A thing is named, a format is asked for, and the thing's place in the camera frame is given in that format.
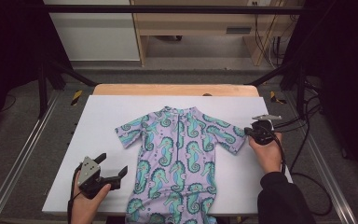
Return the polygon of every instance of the seahorse print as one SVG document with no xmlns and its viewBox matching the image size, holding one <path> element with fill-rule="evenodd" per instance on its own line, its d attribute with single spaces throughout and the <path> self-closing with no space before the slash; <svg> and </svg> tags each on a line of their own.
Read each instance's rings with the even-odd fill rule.
<svg viewBox="0 0 358 224">
<path fill-rule="evenodd" d="M 161 195 L 160 192 L 158 192 L 161 188 L 163 183 L 168 184 L 168 179 L 165 175 L 165 170 L 162 168 L 157 168 L 153 171 L 153 174 L 151 175 L 151 181 L 149 182 L 149 198 L 150 199 L 157 199 L 159 195 Z"/>
<path fill-rule="evenodd" d="M 122 134 L 121 136 L 119 136 L 118 138 L 120 139 L 120 141 L 123 143 L 123 145 L 127 145 L 128 143 L 130 143 L 134 137 L 140 132 L 140 130 L 132 130 L 129 131 L 127 133 Z"/>
<path fill-rule="evenodd" d="M 197 163 L 199 154 L 203 154 L 200 150 L 199 144 L 196 141 L 191 141 L 186 146 L 187 169 L 191 173 L 196 173 L 200 170 L 200 165 Z"/>
<path fill-rule="evenodd" d="M 241 129 L 237 126 L 233 126 L 233 131 L 234 133 L 238 136 L 238 137 L 244 137 L 245 136 L 245 130 L 244 129 Z"/>
<path fill-rule="evenodd" d="M 211 137 L 210 134 L 208 133 L 202 134 L 201 140 L 202 140 L 202 148 L 204 151 L 209 152 L 214 149 L 213 138 Z"/>
<path fill-rule="evenodd" d="M 182 121 L 178 121 L 176 124 L 176 127 L 174 129 L 176 132 L 179 132 L 178 134 L 178 141 L 176 142 L 176 146 L 178 149 L 181 149 L 183 147 L 184 144 L 184 140 L 185 140 L 185 125 Z"/>
<path fill-rule="evenodd" d="M 136 172 L 136 183 L 133 192 L 135 194 L 140 194 L 144 192 L 147 178 L 150 172 L 150 163 L 149 161 L 139 161 L 138 168 Z"/>
<path fill-rule="evenodd" d="M 206 188 L 208 192 L 210 192 L 211 194 L 216 194 L 216 183 L 214 182 L 214 162 L 205 162 L 204 170 L 201 175 L 206 175 L 206 181 L 208 182 L 208 184 L 210 184 L 210 186 Z"/>
<path fill-rule="evenodd" d="M 163 112 L 162 113 L 162 116 L 161 116 L 161 119 L 159 119 L 159 124 L 162 126 L 162 127 L 168 127 L 171 125 L 171 113 L 170 112 Z"/>
<path fill-rule="evenodd" d="M 188 191 L 191 193 L 187 196 L 187 211 L 190 214 L 196 214 L 200 211 L 200 204 L 197 203 L 200 195 L 200 191 L 203 190 L 202 184 L 194 183 L 188 186 Z"/>
<path fill-rule="evenodd" d="M 170 137 L 163 137 L 158 148 L 161 148 L 161 158 L 158 160 L 158 163 L 162 166 L 170 165 L 173 153 L 173 140 Z"/>
<path fill-rule="evenodd" d="M 154 139 L 154 135 L 158 134 L 157 124 L 158 124 L 158 122 L 153 122 L 152 124 L 145 127 L 146 128 L 146 136 L 145 136 L 146 151 L 153 151 L 153 149 L 154 149 L 153 139 Z"/>
<path fill-rule="evenodd" d="M 227 144 L 227 143 L 220 143 L 220 146 L 222 146 L 223 148 L 225 148 L 226 150 L 228 150 L 229 152 L 233 152 L 235 153 L 236 151 L 238 151 L 237 148 Z"/>
<path fill-rule="evenodd" d="M 162 116 L 162 111 L 154 112 L 154 114 L 160 118 Z"/>
<path fill-rule="evenodd" d="M 184 224 L 197 224 L 197 220 L 192 218 L 186 221 Z"/>
<path fill-rule="evenodd" d="M 172 215 L 167 218 L 167 221 L 179 224 L 182 219 L 182 213 L 185 210 L 185 207 L 183 206 L 183 196 L 177 192 L 171 192 L 164 205 L 168 206 L 168 210 Z"/>
<path fill-rule="evenodd" d="M 205 129 L 206 128 L 206 123 L 202 122 L 199 119 L 196 119 L 197 123 L 199 124 L 199 126 L 201 127 L 201 129 Z"/>
<path fill-rule="evenodd" d="M 139 219 L 139 209 L 145 210 L 144 206 L 142 205 L 142 200 L 134 198 L 129 201 L 127 206 L 127 213 L 130 214 L 127 217 L 128 222 L 137 222 Z"/>
<path fill-rule="evenodd" d="M 180 192 L 185 188 L 185 166 L 181 161 L 176 161 L 171 167 L 170 174 L 173 172 L 173 181 L 176 185 L 171 186 L 171 189 L 176 192 Z"/>
<path fill-rule="evenodd" d="M 197 127 L 199 126 L 199 124 L 197 123 L 196 119 L 193 119 L 191 117 L 190 114 L 187 115 L 187 121 L 188 121 L 188 125 L 187 125 L 187 135 L 191 138 L 195 138 L 197 136 L 199 136 L 199 132 L 196 131 Z"/>
<path fill-rule="evenodd" d="M 204 214 L 208 214 L 209 209 L 212 207 L 213 201 L 213 198 L 206 198 L 201 202 L 201 209 Z M 203 222 L 204 224 L 209 224 L 208 218 L 205 218 Z"/>
<path fill-rule="evenodd" d="M 165 217 L 160 213 L 153 213 L 150 215 L 149 222 L 151 224 L 164 224 L 165 223 Z"/>
<path fill-rule="evenodd" d="M 206 128 L 206 132 L 207 133 L 213 133 L 217 136 L 220 136 L 222 138 L 225 138 L 226 139 L 226 142 L 230 143 L 230 144 L 233 144 L 235 143 L 235 137 L 232 136 L 231 134 L 229 133 L 226 133 L 226 132 L 220 132 L 220 129 L 217 128 L 216 126 L 208 126 L 208 128 Z"/>
<path fill-rule="evenodd" d="M 202 118 L 206 121 L 215 123 L 215 124 L 219 125 L 220 127 L 227 128 L 230 125 L 229 123 L 226 123 L 226 122 L 222 121 L 221 119 L 214 119 L 214 118 L 209 117 L 208 115 L 202 115 Z"/>
<path fill-rule="evenodd" d="M 149 116 L 145 115 L 145 116 L 135 119 L 127 124 L 124 124 L 123 126 L 121 126 L 121 129 L 124 131 L 128 131 L 132 126 L 138 126 L 141 123 L 142 123 L 142 126 L 144 127 L 145 122 L 148 120 L 149 120 Z"/>
</svg>

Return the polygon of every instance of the wall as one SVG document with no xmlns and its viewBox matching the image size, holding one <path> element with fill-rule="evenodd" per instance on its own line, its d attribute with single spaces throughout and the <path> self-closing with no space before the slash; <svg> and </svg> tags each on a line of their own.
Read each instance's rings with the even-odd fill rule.
<svg viewBox="0 0 358 224">
<path fill-rule="evenodd" d="M 57 5 L 129 5 L 126 0 L 44 0 Z M 70 61 L 139 61 L 131 14 L 50 13 Z"/>
</svg>

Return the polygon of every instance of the black cable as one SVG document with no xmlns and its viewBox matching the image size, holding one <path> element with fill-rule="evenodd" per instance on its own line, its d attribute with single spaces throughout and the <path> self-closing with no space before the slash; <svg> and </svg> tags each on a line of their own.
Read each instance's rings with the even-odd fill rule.
<svg viewBox="0 0 358 224">
<path fill-rule="evenodd" d="M 284 151 L 283 151 L 283 147 L 281 145 L 281 141 L 277 138 L 277 136 L 269 129 L 263 127 L 262 125 L 258 125 L 256 124 L 255 125 L 257 128 L 261 128 L 263 129 L 264 131 L 266 131 L 272 138 L 273 140 L 277 143 L 278 145 L 278 148 L 281 152 L 281 163 L 282 163 L 282 166 L 281 166 L 281 173 L 282 174 L 285 174 L 285 170 L 286 170 L 286 157 L 284 156 Z"/>
<path fill-rule="evenodd" d="M 323 217 L 323 216 L 326 216 L 327 214 L 329 214 L 331 212 L 331 210 L 333 209 L 333 202 L 331 200 L 330 194 L 328 193 L 327 189 L 323 185 L 321 185 L 317 180 L 315 180 L 314 178 L 312 178 L 312 177 L 310 177 L 308 175 L 303 175 L 301 173 L 291 173 L 291 175 L 299 175 L 299 176 L 307 178 L 308 180 L 310 180 L 313 183 L 315 183 L 316 185 L 318 185 L 324 191 L 324 193 L 327 195 L 328 202 L 329 202 L 327 210 L 325 212 L 322 212 L 322 213 L 316 213 L 316 212 L 310 211 L 313 215 Z"/>
<path fill-rule="evenodd" d="M 321 108 L 321 105 L 320 105 L 320 104 L 315 105 L 312 109 L 310 109 L 309 112 L 306 112 L 305 115 L 310 115 L 310 118 L 312 118 L 320 108 Z M 292 123 L 295 123 L 296 121 L 299 121 L 299 120 L 301 120 L 301 117 L 295 117 L 294 119 L 291 119 L 291 120 L 289 120 L 289 121 L 286 121 L 286 122 L 283 122 L 283 123 L 279 123 L 279 124 L 274 125 L 274 129 L 280 129 L 280 128 L 282 128 L 282 127 L 289 126 L 289 125 L 291 125 Z M 300 126 L 294 128 L 294 129 L 291 129 L 291 130 L 280 131 L 280 133 L 287 133 L 287 132 L 296 130 L 296 129 L 298 129 L 298 128 L 303 127 L 305 124 L 306 124 L 306 123 L 303 123 L 303 124 L 301 124 Z"/>
<path fill-rule="evenodd" d="M 329 213 L 331 212 L 331 210 L 332 210 L 332 208 L 333 208 L 333 202 L 332 202 L 331 196 L 330 196 L 330 194 L 328 193 L 327 189 L 326 189 L 322 184 L 320 184 L 317 180 L 313 179 L 312 177 L 310 177 L 310 176 L 308 176 L 308 175 L 301 174 L 301 173 L 295 173 L 295 172 L 293 172 L 293 169 L 294 169 L 294 167 L 295 167 L 296 161 L 297 161 L 299 155 L 301 154 L 301 151 L 302 151 L 302 149 L 304 148 L 304 145 L 305 145 L 305 143 L 306 143 L 306 141 L 307 141 L 307 138 L 308 138 L 308 135 L 309 135 L 309 133 L 310 133 L 310 117 L 309 117 L 310 110 L 308 110 L 308 106 L 309 106 L 310 102 L 311 102 L 313 99 L 316 99 L 316 98 L 318 98 L 318 97 L 319 97 L 319 95 L 314 95 L 314 96 L 310 97 L 309 100 L 308 100 L 307 103 L 306 103 L 305 119 L 306 119 L 306 124 L 307 124 L 307 130 L 306 130 L 306 134 L 305 134 L 305 136 L 304 136 L 304 139 L 303 139 L 303 141 L 302 141 L 302 143 L 301 143 L 300 149 L 298 150 L 298 152 L 297 152 L 297 154 L 296 154 L 296 157 L 295 157 L 295 159 L 294 159 L 294 161 L 293 161 L 293 163 L 292 163 L 292 166 L 291 166 L 290 169 L 289 169 L 289 172 L 290 172 L 291 175 L 299 175 L 299 176 L 302 176 L 302 177 L 305 177 L 305 178 L 309 179 L 310 181 L 314 182 L 316 185 L 318 185 L 318 186 L 324 191 L 324 193 L 325 193 L 326 196 L 327 196 L 328 202 L 329 202 L 329 205 L 328 205 L 327 210 L 326 210 L 325 212 L 323 212 L 323 213 L 316 213 L 316 212 L 312 212 L 312 211 L 311 211 L 311 212 L 312 212 L 312 214 L 315 215 L 315 216 L 326 216 L 327 214 L 329 214 Z"/>
<path fill-rule="evenodd" d="M 275 49 L 275 37 L 272 39 L 272 52 L 274 53 L 274 56 L 277 59 L 283 59 L 284 54 L 280 54 L 278 51 L 278 43 L 277 43 L 277 48 Z"/>
<path fill-rule="evenodd" d="M 75 172 L 74 172 L 74 176 L 72 178 L 72 185 L 71 185 L 71 197 L 69 198 L 68 201 L 68 207 L 66 210 L 66 214 L 67 214 L 67 218 L 68 218 L 68 224 L 71 224 L 72 221 L 72 208 L 74 206 L 74 199 L 81 193 L 81 191 L 74 197 L 74 185 L 75 185 L 75 180 L 76 180 L 76 175 L 77 172 L 79 172 L 79 170 L 81 170 L 81 166 L 83 165 L 83 163 L 80 163 L 79 166 L 76 167 Z"/>
<path fill-rule="evenodd" d="M 275 22 L 276 18 L 277 18 L 278 15 L 275 15 L 274 18 L 272 19 L 272 22 L 271 24 L 269 25 L 269 28 L 267 29 L 266 33 L 269 33 L 269 31 L 272 29 L 272 24 Z M 268 62 L 268 63 L 271 63 L 272 65 L 277 65 L 277 64 L 274 64 L 273 62 L 271 62 L 269 60 L 269 58 L 267 57 L 266 55 L 266 52 L 265 52 L 265 46 L 263 44 L 263 41 L 261 40 L 261 36 L 260 34 L 258 33 L 258 14 L 255 14 L 255 43 L 257 44 L 257 47 L 261 50 L 262 54 L 263 54 L 263 57 L 264 59 Z"/>
<path fill-rule="evenodd" d="M 318 95 L 315 95 L 315 96 L 310 97 L 310 99 L 309 99 L 309 100 L 307 101 L 307 103 L 306 103 L 306 110 L 305 110 L 305 111 L 308 111 L 308 105 L 310 104 L 310 101 L 312 101 L 313 99 L 316 99 L 316 98 L 318 98 L 318 97 L 319 97 Z M 303 150 L 304 145 L 305 145 L 305 143 L 306 143 L 306 141 L 307 141 L 308 135 L 309 135 L 309 133 L 310 133 L 310 120 L 309 120 L 309 117 L 308 117 L 307 114 L 305 114 L 304 117 L 305 117 L 305 120 L 306 120 L 306 123 L 307 123 L 307 130 L 306 130 L 304 139 L 303 139 L 303 141 L 302 141 L 302 143 L 301 143 L 301 146 L 300 146 L 300 148 L 299 148 L 299 150 L 298 150 L 298 152 L 297 152 L 297 154 L 296 154 L 296 156 L 295 156 L 295 159 L 293 160 L 293 163 L 292 163 L 292 165 L 291 165 L 291 167 L 290 167 L 290 169 L 289 169 L 290 173 L 293 172 L 293 168 L 295 167 L 295 164 L 296 164 L 296 162 L 297 162 L 297 159 L 298 159 L 298 157 L 300 156 L 301 151 Z"/>
</svg>

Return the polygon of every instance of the cable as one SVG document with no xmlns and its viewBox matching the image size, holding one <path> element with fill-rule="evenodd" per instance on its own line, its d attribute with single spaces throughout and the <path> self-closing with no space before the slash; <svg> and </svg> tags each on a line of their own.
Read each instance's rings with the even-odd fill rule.
<svg viewBox="0 0 358 224">
<path fill-rule="evenodd" d="M 306 115 L 310 114 L 310 118 L 312 118 L 316 114 L 316 112 L 319 111 L 320 108 L 321 108 L 320 104 L 315 105 L 312 109 L 310 109 L 309 112 L 306 113 Z M 294 123 L 294 122 L 296 122 L 298 120 L 301 120 L 301 118 L 300 117 L 295 117 L 294 119 L 291 119 L 291 120 L 286 121 L 284 123 L 279 123 L 279 124 L 275 125 L 274 129 L 280 129 L 282 127 L 289 126 L 290 124 L 292 124 L 292 123 Z M 306 125 L 306 123 L 303 123 L 303 124 L 301 124 L 300 126 L 294 128 L 294 129 L 285 130 L 285 131 L 279 131 L 279 132 L 280 133 L 288 133 L 288 132 L 291 132 L 293 130 L 299 129 L 299 128 L 303 127 L 304 125 Z"/>
<path fill-rule="evenodd" d="M 272 49 L 272 43 L 269 45 L 269 63 L 272 65 L 272 67 L 275 69 L 274 63 L 271 60 L 271 49 Z"/>
<path fill-rule="evenodd" d="M 305 111 L 308 111 L 307 109 L 308 109 L 308 105 L 309 105 L 310 101 L 312 101 L 313 99 L 316 99 L 316 98 L 318 98 L 318 97 L 319 97 L 318 95 L 310 97 L 310 99 L 309 99 L 309 100 L 307 101 L 307 103 L 306 103 L 306 110 L 305 110 Z M 299 148 L 299 150 L 298 150 L 298 152 L 297 152 L 297 154 L 296 154 L 296 156 L 295 156 L 295 159 L 293 160 L 293 163 L 292 163 L 292 165 L 291 165 L 291 167 L 290 167 L 290 169 L 289 169 L 290 173 L 293 172 L 293 168 L 295 167 L 295 164 L 296 164 L 296 162 L 297 162 L 297 159 L 298 159 L 298 157 L 300 156 L 301 151 L 303 150 L 304 145 L 305 145 L 305 143 L 306 143 L 306 141 L 307 141 L 308 135 L 309 135 L 309 133 L 310 133 L 310 120 L 309 120 L 308 115 L 305 116 L 305 120 L 306 120 L 306 123 L 307 123 L 307 130 L 306 130 L 304 139 L 303 139 L 303 141 L 302 141 L 302 143 L 301 143 L 301 146 L 300 146 L 300 148 Z"/>
<path fill-rule="evenodd" d="M 272 24 L 275 22 L 276 18 L 277 18 L 277 15 L 274 16 L 271 24 L 269 25 L 269 28 L 266 31 L 267 34 L 272 29 Z M 269 60 L 266 55 L 265 46 L 263 44 L 263 41 L 261 40 L 260 34 L 258 33 L 258 14 L 255 14 L 255 43 L 257 44 L 257 47 L 261 50 L 261 53 L 263 54 L 264 59 L 274 67 L 273 62 L 271 60 Z"/>
<path fill-rule="evenodd" d="M 76 180 L 76 175 L 77 172 L 79 170 L 81 170 L 83 163 L 80 163 L 79 166 L 76 167 L 75 172 L 74 172 L 74 176 L 72 178 L 72 185 L 71 185 L 71 197 L 69 198 L 68 201 L 68 207 L 66 210 L 66 214 L 67 214 L 67 218 L 68 218 L 68 224 L 71 224 L 72 221 L 72 208 L 74 206 L 74 200 L 75 198 L 81 193 L 81 191 L 74 197 L 74 185 L 75 185 L 75 180 Z"/>
<path fill-rule="evenodd" d="M 286 157 L 284 156 L 284 151 L 283 151 L 283 147 L 281 145 L 281 141 L 277 138 L 277 136 L 275 135 L 275 133 L 273 133 L 271 130 L 267 129 L 266 127 L 264 127 L 263 125 L 258 125 L 258 124 L 253 124 L 254 126 L 256 126 L 257 128 L 261 128 L 264 131 L 266 131 L 271 137 L 272 139 L 277 143 L 278 148 L 281 152 L 281 160 L 282 160 L 282 166 L 281 166 L 281 173 L 285 174 L 285 170 L 286 170 Z"/>
<path fill-rule="evenodd" d="M 326 210 L 325 212 L 322 212 L 322 213 L 316 213 L 316 212 L 312 212 L 312 211 L 311 211 L 311 212 L 312 212 L 312 214 L 315 215 L 315 216 L 326 216 L 327 214 L 329 214 L 329 213 L 331 212 L 331 210 L 332 210 L 332 208 L 333 208 L 333 202 L 332 202 L 331 196 L 330 196 L 330 194 L 328 193 L 327 189 L 326 189 L 322 184 L 320 184 L 317 180 L 313 179 L 312 177 L 310 177 L 310 176 L 308 176 L 308 175 L 301 174 L 301 173 L 295 173 L 295 172 L 293 172 L 293 169 L 294 169 L 294 167 L 295 167 L 296 161 L 297 161 L 299 155 L 301 154 L 301 151 L 302 151 L 302 149 L 304 148 L 304 145 L 305 145 L 305 143 L 306 143 L 306 141 L 307 141 L 307 138 L 308 138 L 308 135 L 309 135 L 309 133 L 310 133 L 310 117 L 309 117 L 309 113 L 310 113 L 310 111 L 311 111 L 313 108 L 316 108 L 317 106 L 320 106 L 320 104 L 314 106 L 311 110 L 308 110 L 308 106 L 309 106 L 310 102 L 311 102 L 313 99 L 316 99 L 316 98 L 318 98 L 318 97 L 319 97 L 319 95 L 314 95 L 314 96 L 310 97 L 309 100 L 308 100 L 307 103 L 306 103 L 305 119 L 306 119 L 306 124 L 307 124 L 307 130 L 306 130 L 306 134 L 305 134 L 305 136 L 304 136 L 304 140 L 303 140 L 302 143 L 301 143 L 300 149 L 298 150 L 298 152 L 297 152 L 297 154 L 296 154 L 296 157 L 295 157 L 295 159 L 294 159 L 294 161 L 293 161 L 293 163 L 292 163 L 292 165 L 291 165 L 291 167 L 290 167 L 290 169 L 289 169 L 289 172 L 290 172 L 291 175 L 299 175 L 299 176 L 302 176 L 302 177 L 305 177 L 305 178 L 309 179 L 310 181 L 314 182 L 316 185 L 318 185 L 318 186 L 324 191 L 324 193 L 325 193 L 326 196 L 327 196 L 328 202 L 329 202 L 329 205 L 328 205 L 327 210 Z"/>
<path fill-rule="evenodd" d="M 329 214 L 331 212 L 331 210 L 333 209 L 333 202 L 331 200 L 330 194 L 328 193 L 327 189 L 324 186 L 322 186 L 317 180 L 313 179 L 312 177 L 310 177 L 308 175 L 303 175 L 301 173 L 291 173 L 291 175 L 299 175 L 299 176 L 307 178 L 308 180 L 310 180 L 313 183 L 315 183 L 316 185 L 318 185 L 324 191 L 324 193 L 327 195 L 327 199 L 328 199 L 328 202 L 329 202 L 327 210 L 325 212 L 323 212 L 323 213 L 316 213 L 316 212 L 310 211 L 313 215 L 323 217 L 323 216 L 326 216 L 327 214 Z"/>
</svg>

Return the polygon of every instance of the white tabletop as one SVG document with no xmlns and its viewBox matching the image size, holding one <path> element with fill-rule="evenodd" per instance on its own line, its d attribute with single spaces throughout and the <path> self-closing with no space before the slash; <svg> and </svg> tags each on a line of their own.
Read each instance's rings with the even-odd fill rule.
<svg viewBox="0 0 358 224">
<path fill-rule="evenodd" d="M 141 139 L 125 149 L 114 129 L 145 114 L 159 111 L 165 105 L 176 108 L 196 106 L 204 114 L 238 127 L 251 127 L 254 122 L 252 117 L 268 113 L 262 97 L 91 95 L 42 211 L 66 215 L 75 168 L 86 156 L 95 159 L 106 153 L 106 160 L 100 163 L 102 177 L 115 176 L 126 165 L 129 171 L 121 180 L 121 189 L 110 191 L 98 212 L 109 216 L 124 215 L 135 184 Z M 217 146 L 217 194 L 209 214 L 256 214 L 262 176 L 263 172 L 248 141 L 236 156 Z M 286 173 L 286 176 L 292 182 L 290 175 Z"/>
</svg>

